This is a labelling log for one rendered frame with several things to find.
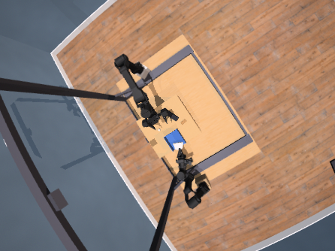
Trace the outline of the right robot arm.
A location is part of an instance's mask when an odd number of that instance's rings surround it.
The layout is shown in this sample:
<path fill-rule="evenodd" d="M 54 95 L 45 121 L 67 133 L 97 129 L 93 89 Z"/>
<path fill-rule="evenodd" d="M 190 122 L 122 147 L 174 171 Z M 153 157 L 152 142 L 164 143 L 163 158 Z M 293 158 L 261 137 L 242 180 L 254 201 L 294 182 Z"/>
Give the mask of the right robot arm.
<path fill-rule="evenodd" d="M 187 160 L 187 161 L 186 161 Z M 186 159 L 185 165 L 191 165 L 192 164 L 192 157 L 189 159 Z M 189 163 L 188 163 L 189 162 Z M 184 177 L 184 174 L 185 177 Z M 189 208 L 194 209 L 201 203 L 201 197 L 203 197 L 205 194 L 207 194 L 210 191 L 210 188 L 207 186 L 206 182 L 199 183 L 199 187 L 195 190 L 194 192 L 192 190 L 192 181 L 194 180 L 194 175 L 192 173 L 187 173 L 186 168 L 180 169 L 177 173 L 177 178 L 185 182 L 185 187 L 184 187 L 184 194 L 185 194 L 185 201 L 188 205 Z M 187 187 L 188 186 L 188 187 Z M 194 196 L 189 199 L 189 193 L 194 192 Z M 200 192 L 199 192 L 200 190 Z"/>

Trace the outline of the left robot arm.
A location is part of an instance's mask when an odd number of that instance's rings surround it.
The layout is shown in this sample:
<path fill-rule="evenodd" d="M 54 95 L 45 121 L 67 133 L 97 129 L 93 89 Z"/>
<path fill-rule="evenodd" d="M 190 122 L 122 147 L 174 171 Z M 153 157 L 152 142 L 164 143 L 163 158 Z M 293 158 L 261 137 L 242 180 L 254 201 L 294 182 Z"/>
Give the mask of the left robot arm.
<path fill-rule="evenodd" d="M 158 123 L 160 116 L 155 112 L 153 112 L 151 115 L 152 105 L 149 103 L 149 98 L 147 94 L 141 88 L 138 87 L 138 85 L 134 81 L 134 78 L 129 72 L 130 69 L 133 74 L 136 74 L 137 72 L 138 74 L 141 74 L 144 68 L 140 66 L 141 64 L 139 64 L 139 62 L 137 63 L 130 62 L 125 54 L 122 54 L 121 56 L 117 57 L 114 60 L 115 60 L 114 62 L 115 67 L 119 70 L 119 73 L 124 77 L 126 83 L 129 85 L 132 91 L 132 96 L 134 98 L 134 102 L 137 108 L 141 107 L 140 115 L 143 118 L 148 118 L 149 122 L 152 125 L 155 125 L 156 123 Z M 141 68 L 143 70 L 141 70 Z"/>

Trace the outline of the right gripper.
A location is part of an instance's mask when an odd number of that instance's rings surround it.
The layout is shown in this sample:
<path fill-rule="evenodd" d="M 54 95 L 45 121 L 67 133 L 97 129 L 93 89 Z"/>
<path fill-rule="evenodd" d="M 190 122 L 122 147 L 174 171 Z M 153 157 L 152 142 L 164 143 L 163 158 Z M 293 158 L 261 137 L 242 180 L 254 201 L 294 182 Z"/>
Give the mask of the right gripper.
<path fill-rule="evenodd" d="M 180 157 L 180 156 L 182 156 L 182 157 Z M 179 165 L 178 168 L 180 168 L 180 169 L 186 168 L 186 165 L 185 165 L 185 162 L 184 162 L 184 159 L 186 158 L 186 156 L 185 156 L 185 158 L 184 158 L 184 156 L 185 155 L 183 154 L 182 150 L 179 148 L 178 153 L 177 153 L 177 159 L 179 159 L 179 160 L 176 160 L 176 163 Z"/>

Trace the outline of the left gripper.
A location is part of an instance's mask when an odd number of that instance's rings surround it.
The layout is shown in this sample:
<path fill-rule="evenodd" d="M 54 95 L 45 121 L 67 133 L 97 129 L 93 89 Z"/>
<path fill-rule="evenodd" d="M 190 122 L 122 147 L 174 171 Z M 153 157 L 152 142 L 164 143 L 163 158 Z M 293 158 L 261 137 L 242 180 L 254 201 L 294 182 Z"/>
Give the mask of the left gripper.
<path fill-rule="evenodd" d="M 156 111 L 154 110 L 154 108 L 152 107 L 152 109 L 151 109 L 151 115 L 152 115 L 153 112 L 155 112 L 155 113 L 157 114 L 157 112 L 156 112 Z M 168 123 L 168 122 L 167 122 L 167 119 L 166 119 L 166 116 L 168 115 L 168 110 L 167 110 L 167 108 L 163 108 L 163 109 L 161 110 L 161 113 L 158 113 L 158 115 L 159 115 L 159 116 L 163 116 L 165 122 Z M 147 118 L 142 120 L 142 126 L 143 126 L 144 128 L 145 128 L 145 127 L 150 127 L 150 128 L 152 128 L 152 129 L 155 129 L 155 127 L 149 122 L 149 119 L 147 119 Z"/>

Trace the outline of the blue open tray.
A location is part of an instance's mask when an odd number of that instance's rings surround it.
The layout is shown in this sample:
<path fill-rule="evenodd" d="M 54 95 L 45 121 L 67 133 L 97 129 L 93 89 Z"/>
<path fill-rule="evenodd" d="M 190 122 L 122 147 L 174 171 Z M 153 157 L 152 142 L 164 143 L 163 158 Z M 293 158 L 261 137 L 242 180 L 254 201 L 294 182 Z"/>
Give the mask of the blue open tray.
<path fill-rule="evenodd" d="M 166 135 L 164 139 L 172 150 L 175 150 L 173 143 L 183 142 L 183 144 L 186 144 L 186 141 L 184 140 L 178 129 Z"/>

